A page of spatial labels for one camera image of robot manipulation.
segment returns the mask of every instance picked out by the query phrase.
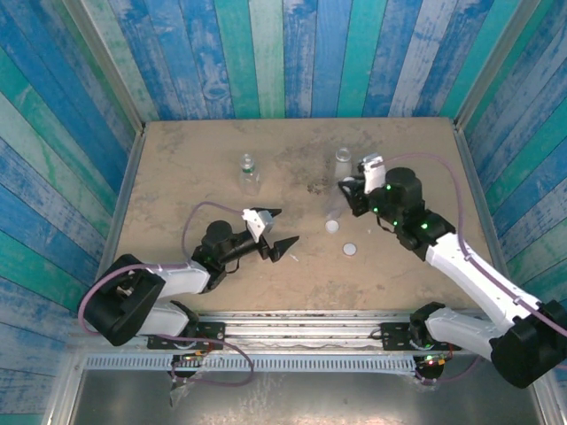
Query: bottle cap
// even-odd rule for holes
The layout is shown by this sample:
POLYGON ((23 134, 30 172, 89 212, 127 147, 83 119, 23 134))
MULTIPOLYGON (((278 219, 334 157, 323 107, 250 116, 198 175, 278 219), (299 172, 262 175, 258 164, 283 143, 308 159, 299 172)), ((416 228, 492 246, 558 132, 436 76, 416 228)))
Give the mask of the bottle cap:
POLYGON ((343 253, 348 257, 352 257, 356 253, 356 245, 354 243, 345 243, 343 253))
POLYGON ((254 158, 249 153, 245 153, 240 159, 240 167, 244 171, 252 171, 254 169, 254 158))
POLYGON ((335 153, 335 157, 338 162, 348 162, 351 160, 351 152, 347 148, 340 148, 337 153, 335 153))
POLYGON ((327 231, 331 234, 333 233, 337 233, 339 225, 338 225, 338 221, 336 220, 329 220, 325 223, 325 228, 327 229, 327 231))

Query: metal floor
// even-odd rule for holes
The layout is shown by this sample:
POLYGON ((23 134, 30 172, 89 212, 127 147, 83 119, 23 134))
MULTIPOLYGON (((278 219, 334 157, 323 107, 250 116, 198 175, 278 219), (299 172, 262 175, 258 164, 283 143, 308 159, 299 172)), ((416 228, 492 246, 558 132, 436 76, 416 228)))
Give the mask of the metal floor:
MULTIPOLYGON (((447 376, 471 362, 459 357, 447 376)), ((209 373, 236 381, 242 374, 209 373)), ((518 390, 483 362, 457 382, 425 388, 413 378, 366 373, 258 373, 243 388, 193 385, 175 409, 160 371, 87 370, 71 423, 104 424, 538 424, 532 389, 518 390)))

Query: black cable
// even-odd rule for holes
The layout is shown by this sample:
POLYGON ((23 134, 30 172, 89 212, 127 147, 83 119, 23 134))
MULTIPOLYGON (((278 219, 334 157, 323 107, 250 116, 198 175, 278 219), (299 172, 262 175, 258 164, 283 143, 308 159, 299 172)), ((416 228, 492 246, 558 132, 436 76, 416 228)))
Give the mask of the black cable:
POLYGON ((182 343, 209 343, 209 344, 224 345, 225 347, 229 347, 231 350, 234 350, 235 352, 240 354, 242 357, 244 357, 245 360, 250 365, 250 373, 242 381, 239 381, 239 382, 218 382, 218 381, 212 381, 212 380, 209 380, 209 379, 182 378, 181 376, 177 376, 175 374, 175 369, 177 367, 179 367, 179 365, 182 364, 185 360, 177 361, 177 362, 174 363, 174 365, 171 368, 171 375, 173 376, 174 381, 177 381, 178 379, 183 379, 183 381, 187 382, 187 383, 206 383, 208 385, 217 385, 219 387, 242 387, 242 386, 244 386, 248 383, 251 383, 252 380, 254 379, 254 362, 252 361, 252 359, 250 359, 248 354, 243 352, 240 348, 238 348, 234 344, 227 343, 226 341, 222 341, 220 339, 211 339, 211 338, 192 338, 192 337, 171 336, 171 335, 157 335, 157 336, 159 336, 160 338, 163 338, 163 339, 168 339, 170 341, 176 341, 176 342, 182 342, 182 343))
POLYGON ((227 272, 227 274, 233 274, 236 273, 238 271, 238 269, 240 268, 240 259, 237 259, 237 268, 235 268, 234 270, 232 270, 231 272, 227 272))

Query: white bottle cap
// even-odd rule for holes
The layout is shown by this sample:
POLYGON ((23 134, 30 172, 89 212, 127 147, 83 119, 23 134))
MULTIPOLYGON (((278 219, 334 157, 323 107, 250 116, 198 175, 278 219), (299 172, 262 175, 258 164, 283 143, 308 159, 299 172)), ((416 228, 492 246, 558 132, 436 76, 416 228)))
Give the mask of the white bottle cap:
POLYGON ((343 246, 343 253, 352 257, 356 253, 356 245, 354 243, 345 243, 345 246, 343 246))
POLYGON ((325 228, 327 229, 327 231, 331 234, 333 233, 337 233, 339 225, 338 225, 338 221, 336 220, 329 220, 325 223, 325 228))

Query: cable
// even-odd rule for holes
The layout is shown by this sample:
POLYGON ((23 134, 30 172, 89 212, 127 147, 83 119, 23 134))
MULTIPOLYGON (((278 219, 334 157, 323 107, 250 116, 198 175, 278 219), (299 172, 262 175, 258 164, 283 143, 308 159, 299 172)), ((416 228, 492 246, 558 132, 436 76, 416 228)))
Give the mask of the cable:
POLYGON ((193 217, 197 213, 198 209, 201 206, 204 206, 204 205, 214 206, 214 207, 216 207, 220 210, 226 211, 227 213, 233 213, 235 215, 242 216, 242 211, 233 210, 232 208, 228 208, 227 206, 217 204, 216 202, 203 201, 203 202, 200 202, 197 205, 195 205, 193 207, 193 209, 191 210, 191 213, 189 214, 187 221, 185 221, 185 225, 183 226, 183 232, 182 232, 182 235, 181 235, 181 251, 183 252, 183 255, 185 256, 185 258, 188 261, 190 260, 191 255, 189 254, 189 252, 187 251, 187 248, 185 247, 185 237, 187 236, 187 231, 189 230, 189 225, 191 223, 191 220, 193 220, 193 217))
POLYGON ((210 339, 210 338, 192 338, 192 337, 170 336, 170 335, 157 335, 157 336, 160 337, 160 338, 163 338, 163 339, 168 339, 170 341, 178 341, 178 342, 184 342, 184 343, 221 344, 221 345, 224 345, 225 347, 229 347, 230 349, 232 349, 235 352, 237 352, 238 354, 240 354, 242 357, 245 358, 248 365, 250 365, 250 372, 244 380, 239 381, 239 382, 218 382, 218 381, 212 381, 210 379, 181 378, 180 376, 177 376, 175 374, 175 369, 178 368, 179 365, 181 365, 182 363, 184 363, 186 361, 186 360, 181 360, 181 361, 175 362, 174 365, 172 366, 171 375, 173 376, 174 381, 177 381, 178 379, 183 379, 184 381, 186 381, 188 383, 205 383, 207 385, 217 385, 219 387, 235 388, 235 387, 242 387, 242 386, 250 383, 254 379, 254 362, 252 361, 252 359, 250 359, 248 354, 243 352, 240 348, 238 348, 234 344, 227 343, 226 341, 220 341, 220 340, 210 339))
MULTIPOLYGON (((185 255, 185 258, 188 261, 190 260, 190 255, 185 248, 185 236, 187 235, 187 230, 189 229, 189 225, 190 225, 192 218, 195 216, 195 213, 197 212, 197 210, 203 205, 215 206, 215 207, 217 207, 217 208, 219 208, 223 211, 226 211, 228 213, 234 213, 234 214, 237 214, 237 215, 241 215, 240 211, 233 210, 232 208, 228 208, 227 206, 224 206, 224 205, 216 204, 215 202, 205 201, 205 202, 201 202, 201 203, 195 205, 195 207, 192 209, 192 211, 189 215, 189 218, 187 219, 187 221, 185 221, 185 225, 183 227, 182 249, 183 249, 183 254, 185 255)), ((239 266, 240 266, 240 262, 238 261, 237 262, 237 268, 236 268, 236 270, 234 270, 234 272, 236 272, 238 270, 239 266)), ((87 328, 87 323, 85 321, 85 309, 86 309, 87 304, 89 303, 90 299, 93 297, 93 295, 95 295, 95 293, 98 290, 100 290, 105 284, 107 284, 109 281, 111 281, 115 277, 120 276, 121 274, 125 274, 127 272, 134 271, 134 270, 142 270, 142 269, 149 269, 149 270, 152 270, 152 271, 183 270, 183 269, 188 268, 188 267, 190 267, 189 262, 175 263, 175 264, 164 264, 164 265, 161 265, 161 264, 133 264, 131 266, 125 266, 125 267, 119 268, 118 270, 114 270, 110 274, 108 274, 105 277, 103 277, 102 279, 100 279, 97 283, 95 283, 92 286, 92 288, 90 288, 90 290, 83 297, 81 304, 79 305, 79 312, 77 313, 79 325, 81 326, 82 330, 84 330, 87 334, 100 335, 98 332, 94 332, 94 331, 90 330, 89 328, 87 328)), ((209 384, 209 385, 218 385, 218 386, 222 386, 222 387, 240 387, 240 386, 246 385, 247 383, 251 382, 252 379, 253 379, 254 364, 252 362, 252 359, 250 359, 250 357, 248 357, 248 355, 245 352, 243 352, 240 348, 238 348, 234 344, 230 344, 230 343, 227 343, 225 341, 209 339, 209 338, 191 338, 191 337, 169 336, 169 335, 158 335, 158 336, 160 338, 169 339, 171 341, 221 344, 221 345, 229 347, 230 349, 234 350, 235 352, 238 352, 241 356, 243 356, 245 358, 245 360, 250 365, 250 374, 246 377, 246 379, 244 379, 241 382, 216 382, 216 381, 210 381, 210 380, 207 380, 207 379, 194 379, 194 378, 189 378, 187 380, 189 382, 206 383, 206 384, 209 384)), ((175 380, 177 379, 177 376, 175 375, 175 367, 176 367, 176 365, 178 365, 178 363, 175 363, 173 365, 173 368, 172 368, 172 371, 171 371, 171 374, 172 374, 172 376, 174 377, 175 380)))
POLYGON ((434 384, 434 383, 453 383, 455 381, 458 381, 462 378, 464 378, 465 376, 469 375, 470 372, 472 372, 474 370, 474 368, 480 363, 480 360, 482 360, 482 357, 477 356, 477 358, 475 359, 475 361, 473 361, 472 363, 470 363, 469 367, 467 367, 466 369, 464 369, 460 374, 455 375, 455 376, 451 376, 450 378, 437 378, 437 379, 427 379, 424 378, 416 369, 416 377, 417 379, 419 379, 422 383, 427 383, 427 384, 434 384))
MULTIPOLYGON (((191 220, 193 219, 193 217, 197 213, 198 209, 203 205, 215 206, 215 207, 217 207, 217 208, 219 208, 223 211, 226 211, 228 213, 234 213, 234 214, 237 214, 237 215, 242 214, 238 210, 233 210, 232 208, 228 208, 227 206, 217 204, 217 203, 211 202, 211 201, 204 201, 204 202, 201 202, 201 203, 195 205, 193 207, 193 209, 191 210, 189 217, 185 221, 185 225, 183 226, 182 250, 183 250, 183 255, 185 256, 185 258, 188 261, 190 260, 190 255, 187 252, 187 250, 185 249, 185 236, 187 235, 187 230, 189 229, 189 225, 190 225, 191 220)), ((186 269, 186 268, 189 268, 189 267, 190 267, 189 263, 176 263, 176 264, 164 264, 164 265, 161 265, 161 264, 134 264, 134 265, 131 265, 131 266, 121 267, 118 270, 113 271, 112 273, 103 277, 101 280, 99 280, 97 283, 95 283, 94 286, 92 288, 90 288, 90 290, 87 292, 87 294, 82 299, 81 304, 79 305, 79 312, 77 313, 77 316, 78 316, 78 319, 79 319, 79 325, 81 326, 82 330, 84 330, 87 334, 99 335, 98 332, 93 332, 92 330, 87 328, 87 324, 85 323, 85 308, 87 307, 87 303, 90 301, 92 296, 95 295, 95 293, 98 290, 100 290, 106 283, 108 283, 109 281, 111 281, 115 277, 120 276, 121 274, 124 274, 126 272, 133 271, 133 270, 148 269, 148 270, 152 270, 152 271, 162 271, 162 270, 173 271, 173 270, 183 270, 183 269, 186 269)))
POLYGON ((150 270, 180 270, 189 267, 188 263, 177 263, 177 264, 133 264, 131 266, 121 267, 118 270, 114 270, 112 273, 103 277, 100 281, 95 283, 92 288, 87 292, 87 294, 83 297, 81 304, 79 305, 79 312, 77 313, 77 318, 79 319, 79 325, 81 326, 82 330, 84 330, 87 334, 91 335, 99 335, 98 332, 93 332, 89 328, 87 328, 87 323, 85 322, 85 309, 87 304, 89 303, 90 299, 92 298, 95 293, 100 290, 105 284, 109 281, 114 279, 121 274, 125 274, 126 272, 131 272, 133 270, 141 270, 141 269, 150 269, 150 270))
POLYGON ((526 309, 530 314, 533 314, 537 317, 540 321, 544 322, 550 328, 552 328, 558 334, 567 337, 567 329, 562 328, 561 326, 557 325, 546 316, 538 312, 534 309, 531 305, 523 301, 522 298, 518 297, 512 290, 507 288, 503 285, 497 278, 492 276, 490 272, 485 270, 478 262, 471 256, 469 249, 464 241, 464 205, 462 201, 462 190, 461 185, 459 184, 459 180, 457 177, 456 171, 453 167, 445 161, 442 157, 438 155, 434 155, 432 153, 425 153, 425 152, 416 152, 416 153, 405 153, 402 155, 398 155, 396 157, 385 159, 384 161, 378 163, 376 166, 382 166, 389 162, 396 162, 402 159, 412 159, 412 158, 427 158, 427 159, 434 159, 438 161, 442 166, 444 166, 447 171, 451 174, 451 179, 453 180, 454 190, 457 196, 457 210, 458 210, 458 217, 457 217, 457 240, 459 243, 459 247, 461 248, 462 253, 464 254, 464 258, 466 261, 469 261, 471 265, 473 265, 479 273, 481 273, 486 279, 488 279, 491 283, 496 285, 498 289, 508 295, 510 298, 514 300, 514 302, 524 309, 526 309))

